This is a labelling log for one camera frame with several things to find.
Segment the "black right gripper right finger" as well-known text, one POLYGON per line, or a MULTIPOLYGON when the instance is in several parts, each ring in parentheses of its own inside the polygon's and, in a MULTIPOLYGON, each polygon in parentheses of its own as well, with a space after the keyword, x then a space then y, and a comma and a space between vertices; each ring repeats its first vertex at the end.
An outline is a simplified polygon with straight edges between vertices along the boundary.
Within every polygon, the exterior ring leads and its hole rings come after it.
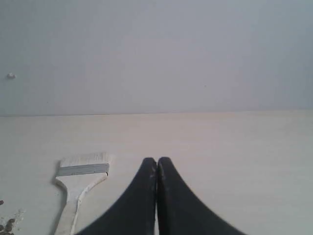
POLYGON ((157 163, 160 235, 242 235, 209 209, 184 182, 169 157, 157 163))

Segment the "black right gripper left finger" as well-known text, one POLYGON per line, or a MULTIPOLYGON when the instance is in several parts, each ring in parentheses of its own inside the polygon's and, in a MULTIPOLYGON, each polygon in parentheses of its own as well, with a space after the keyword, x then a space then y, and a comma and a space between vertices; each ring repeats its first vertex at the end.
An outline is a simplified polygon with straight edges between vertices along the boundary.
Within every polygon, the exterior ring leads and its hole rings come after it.
POLYGON ((79 235, 153 235, 156 215, 157 163, 143 159, 117 201, 79 235))

